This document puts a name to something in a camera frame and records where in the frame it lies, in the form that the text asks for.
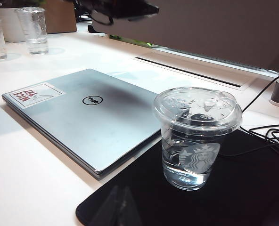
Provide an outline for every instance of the cup lid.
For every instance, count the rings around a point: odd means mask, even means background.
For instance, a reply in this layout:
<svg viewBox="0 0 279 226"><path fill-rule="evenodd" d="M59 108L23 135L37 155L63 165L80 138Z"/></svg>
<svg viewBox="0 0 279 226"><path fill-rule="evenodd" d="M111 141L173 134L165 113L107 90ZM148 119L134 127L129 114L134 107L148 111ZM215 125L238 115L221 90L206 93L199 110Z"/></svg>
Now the cup lid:
<svg viewBox="0 0 279 226"><path fill-rule="evenodd" d="M45 9L40 7L23 7L15 9L16 12L19 13L41 13L44 12Z"/></svg>
<svg viewBox="0 0 279 226"><path fill-rule="evenodd" d="M236 130L242 110L228 92L181 87L166 90L154 100L154 114L179 132L220 136Z"/></svg>

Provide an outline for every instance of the black cable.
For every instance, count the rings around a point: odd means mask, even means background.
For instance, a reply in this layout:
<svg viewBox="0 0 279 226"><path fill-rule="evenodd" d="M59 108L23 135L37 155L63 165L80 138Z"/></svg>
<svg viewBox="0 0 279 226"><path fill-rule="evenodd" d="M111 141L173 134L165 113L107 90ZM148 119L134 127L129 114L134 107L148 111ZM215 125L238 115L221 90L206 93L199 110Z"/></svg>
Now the black cable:
<svg viewBox="0 0 279 226"><path fill-rule="evenodd" d="M244 112L274 81L276 81L277 79L279 79L279 76L275 79L273 79L266 87L264 87L261 92L243 109L242 112ZM240 155L243 155L243 154L248 154L248 153L251 153L251 152L254 152L254 151L257 151L257 150L260 150L260 149L263 149L263 148L266 148L266 147L270 147L273 151L275 151L277 154L279 154L279 137L277 137L275 134L279 134L279 129L277 129L276 127L279 127L279 124L276 124L276 125L269 125L269 126L260 126L260 127L256 127L256 128L251 128L249 130L246 130L245 128L241 127L240 128L252 135L252 136L256 136L256 137L263 137L265 142L268 143L268 145L265 145L265 146L261 146L261 147L258 147L258 148L254 148L254 149L251 149L249 151L246 151L246 152L242 152L242 153L238 153L238 154L230 154L230 155L227 155L227 154L221 154L219 153L218 155L219 156L222 156L222 157L235 157L235 156L240 156ZM257 133L255 132L254 130L258 130L258 129L267 129L267 128L271 128L269 129L265 135L262 135L260 133Z"/></svg>
<svg viewBox="0 0 279 226"><path fill-rule="evenodd" d="M238 153L238 154L221 154L221 153L219 153L218 155L223 156L223 157L235 157L235 156L240 156L240 155L243 155L243 154L248 154L248 153L260 150L260 149L265 148L265 147L271 147L271 146L279 146L279 143L257 147L257 148L251 149L249 151L241 152L241 153Z"/></svg>

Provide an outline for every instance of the white desk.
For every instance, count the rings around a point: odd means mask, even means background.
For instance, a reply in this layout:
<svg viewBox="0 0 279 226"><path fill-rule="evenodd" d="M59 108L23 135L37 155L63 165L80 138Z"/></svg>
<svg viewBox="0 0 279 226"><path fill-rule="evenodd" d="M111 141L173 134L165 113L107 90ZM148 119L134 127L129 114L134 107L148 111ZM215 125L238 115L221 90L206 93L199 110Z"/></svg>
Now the white desk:
<svg viewBox="0 0 279 226"><path fill-rule="evenodd" d="M92 68L155 93L183 86L225 90L243 108L271 80L259 78L244 91L232 89L143 63L134 58L155 50L86 31L49 35L48 42L50 52L44 56L29 55L25 43L7 43L8 58L0 61L0 226L81 225L77 205L136 158L96 181L6 106L3 93ZM271 91L250 110L279 116L279 107L269 103ZM244 118L247 125L263 120Z"/></svg>

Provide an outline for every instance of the mouse pad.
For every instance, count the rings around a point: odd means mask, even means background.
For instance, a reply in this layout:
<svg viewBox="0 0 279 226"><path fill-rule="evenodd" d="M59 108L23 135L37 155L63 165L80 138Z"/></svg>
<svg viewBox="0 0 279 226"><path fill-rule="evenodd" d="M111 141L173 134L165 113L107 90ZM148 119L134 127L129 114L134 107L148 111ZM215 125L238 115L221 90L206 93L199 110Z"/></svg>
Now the mouse pad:
<svg viewBox="0 0 279 226"><path fill-rule="evenodd" d="M220 153L241 153L265 141L235 131ZM85 199L76 209L86 225L271 226L279 223L279 155L270 148L238 157L218 156L196 191L183 191L163 176L161 142Z"/></svg>

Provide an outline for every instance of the silver laptop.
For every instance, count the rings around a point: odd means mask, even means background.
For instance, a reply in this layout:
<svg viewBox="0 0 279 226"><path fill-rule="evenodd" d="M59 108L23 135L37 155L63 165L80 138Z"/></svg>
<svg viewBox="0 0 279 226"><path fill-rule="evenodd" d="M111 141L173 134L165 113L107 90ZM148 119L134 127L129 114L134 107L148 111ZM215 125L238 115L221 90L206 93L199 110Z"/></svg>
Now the silver laptop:
<svg viewBox="0 0 279 226"><path fill-rule="evenodd" d="M103 178L160 136L156 94L92 69L2 95L47 139Z"/></svg>

